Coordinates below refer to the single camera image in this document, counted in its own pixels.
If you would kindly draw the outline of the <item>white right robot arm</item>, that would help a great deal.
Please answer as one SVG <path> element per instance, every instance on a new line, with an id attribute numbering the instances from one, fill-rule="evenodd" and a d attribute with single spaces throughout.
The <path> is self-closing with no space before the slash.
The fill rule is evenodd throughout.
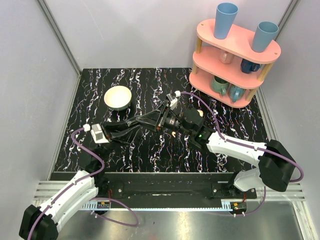
<path id="1" fill-rule="evenodd" d="M 127 124 L 155 132 L 166 128 L 185 133 L 189 142 L 202 152 L 227 155 L 253 165 L 251 170 L 235 173 L 227 185 L 228 195 L 235 199 L 258 187 L 285 192 L 295 169 L 295 161 L 280 142 L 252 142 L 219 134 L 205 126 L 204 118 L 195 108 L 176 115 L 173 108 L 163 102 L 157 109 L 129 119 Z"/>

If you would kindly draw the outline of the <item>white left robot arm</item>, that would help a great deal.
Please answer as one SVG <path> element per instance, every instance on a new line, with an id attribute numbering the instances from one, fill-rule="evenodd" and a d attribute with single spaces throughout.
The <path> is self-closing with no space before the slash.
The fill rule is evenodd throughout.
<path id="1" fill-rule="evenodd" d="M 104 144 L 130 144 L 138 122 L 106 122 L 85 124 L 71 133 L 71 139 L 80 149 L 91 155 L 91 161 L 79 170 L 55 195 L 40 206 L 31 204 L 23 213 L 19 236 L 24 240 L 55 240 L 67 221 L 79 210 L 90 211 L 101 217 L 118 202 L 124 184 L 111 182 L 105 172 L 105 162 L 99 156 Z"/>

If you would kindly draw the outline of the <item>cream and green bowl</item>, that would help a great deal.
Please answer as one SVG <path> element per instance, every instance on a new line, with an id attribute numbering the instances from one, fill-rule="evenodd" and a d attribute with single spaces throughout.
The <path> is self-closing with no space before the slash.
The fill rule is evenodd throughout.
<path id="1" fill-rule="evenodd" d="M 122 111 L 131 105 L 132 93 L 128 87 L 117 85 L 106 91 L 103 100 L 109 109 Z"/>

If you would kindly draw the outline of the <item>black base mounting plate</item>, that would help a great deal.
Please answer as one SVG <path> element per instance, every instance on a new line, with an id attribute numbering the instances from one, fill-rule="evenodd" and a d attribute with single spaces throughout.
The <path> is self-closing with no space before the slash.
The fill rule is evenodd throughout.
<path id="1" fill-rule="evenodd" d="M 232 185 L 233 173 L 124 173 L 107 172 L 97 184 L 99 197 L 196 195 L 213 199 L 257 198 L 250 187 L 243 192 Z"/>

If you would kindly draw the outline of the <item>green ceramic mug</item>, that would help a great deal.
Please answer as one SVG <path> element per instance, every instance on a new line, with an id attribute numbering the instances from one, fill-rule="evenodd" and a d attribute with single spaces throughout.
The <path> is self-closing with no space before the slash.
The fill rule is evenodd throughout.
<path id="1" fill-rule="evenodd" d="M 214 76 L 211 81 L 211 89 L 215 92 L 224 96 L 227 94 L 230 83 L 218 76 Z"/>

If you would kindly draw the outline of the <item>light blue mug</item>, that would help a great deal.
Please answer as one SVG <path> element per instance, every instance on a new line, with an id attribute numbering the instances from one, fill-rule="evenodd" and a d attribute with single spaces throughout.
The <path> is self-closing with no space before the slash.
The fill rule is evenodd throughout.
<path id="1" fill-rule="evenodd" d="M 228 96 L 231 101 L 235 103 L 243 97 L 245 92 L 246 90 L 244 88 L 238 87 L 236 85 L 231 85 L 228 90 Z"/>

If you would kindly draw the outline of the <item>pink three-tier shelf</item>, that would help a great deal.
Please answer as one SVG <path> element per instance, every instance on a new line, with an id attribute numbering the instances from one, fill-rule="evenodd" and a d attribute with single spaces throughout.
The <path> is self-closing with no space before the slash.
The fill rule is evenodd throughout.
<path id="1" fill-rule="evenodd" d="M 251 102 L 273 64 L 280 57 L 281 47 L 275 40 L 272 40 L 264 52 L 258 53 L 251 48 L 255 35 L 253 31 L 233 24 L 227 38 L 217 39 L 214 37 L 214 27 L 214 19 L 203 20 L 197 25 L 197 41 L 192 56 L 193 67 L 189 82 L 197 90 L 228 106 L 244 108 Z M 230 64 L 220 62 L 221 50 L 234 54 L 234 59 Z M 257 72 L 243 73 L 241 71 L 242 59 L 261 64 L 262 68 Z M 232 102 L 229 96 L 214 92 L 211 89 L 214 76 L 245 89 L 244 96 Z"/>

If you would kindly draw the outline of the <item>pink mug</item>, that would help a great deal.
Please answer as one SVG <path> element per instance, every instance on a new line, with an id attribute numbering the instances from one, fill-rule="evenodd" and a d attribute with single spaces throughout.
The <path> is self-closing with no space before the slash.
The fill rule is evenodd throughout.
<path id="1" fill-rule="evenodd" d="M 234 57 L 234 54 L 225 50 L 221 50 L 219 55 L 219 61 L 223 64 L 230 64 L 233 61 Z"/>

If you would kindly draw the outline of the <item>dark blue mug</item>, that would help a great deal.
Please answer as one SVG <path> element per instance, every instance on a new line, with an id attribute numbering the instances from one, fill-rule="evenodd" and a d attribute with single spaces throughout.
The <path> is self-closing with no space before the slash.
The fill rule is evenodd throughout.
<path id="1" fill-rule="evenodd" d="M 259 63 L 251 62 L 247 59 L 242 59 L 240 64 L 240 69 L 245 74 L 250 74 L 251 72 L 257 72 L 261 65 Z"/>

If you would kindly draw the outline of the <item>left blue plastic cup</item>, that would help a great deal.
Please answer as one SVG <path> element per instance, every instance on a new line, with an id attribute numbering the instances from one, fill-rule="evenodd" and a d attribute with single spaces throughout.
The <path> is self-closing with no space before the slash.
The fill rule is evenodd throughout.
<path id="1" fill-rule="evenodd" d="M 213 33 L 216 39 L 223 40 L 228 36 L 238 10 L 237 5 L 230 2 L 223 2 L 217 6 Z"/>

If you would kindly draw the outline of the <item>blue plastic cup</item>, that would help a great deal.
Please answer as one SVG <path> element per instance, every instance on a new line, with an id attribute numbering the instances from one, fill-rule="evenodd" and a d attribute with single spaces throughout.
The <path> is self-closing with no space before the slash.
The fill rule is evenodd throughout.
<path id="1" fill-rule="evenodd" d="M 252 50 L 257 53 L 264 52 L 278 31 L 279 27 L 275 23 L 269 21 L 260 22 L 253 37 Z"/>
<path id="2" fill-rule="evenodd" d="M 217 6 L 213 33 L 216 39 L 223 40 L 228 36 L 238 10 L 237 5 L 230 2 L 223 2 Z"/>

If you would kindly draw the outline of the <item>right blue plastic cup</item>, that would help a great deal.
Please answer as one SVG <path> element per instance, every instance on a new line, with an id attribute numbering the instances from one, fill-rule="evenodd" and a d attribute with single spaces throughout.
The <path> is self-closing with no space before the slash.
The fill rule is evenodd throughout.
<path id="1" fill-rule="evenodd" d="M 278 31 L 279 27 L 275 23 L 269 21 L 260 22 L 253 37 L 252 50 L 257 53 L 264 52 Z"/>

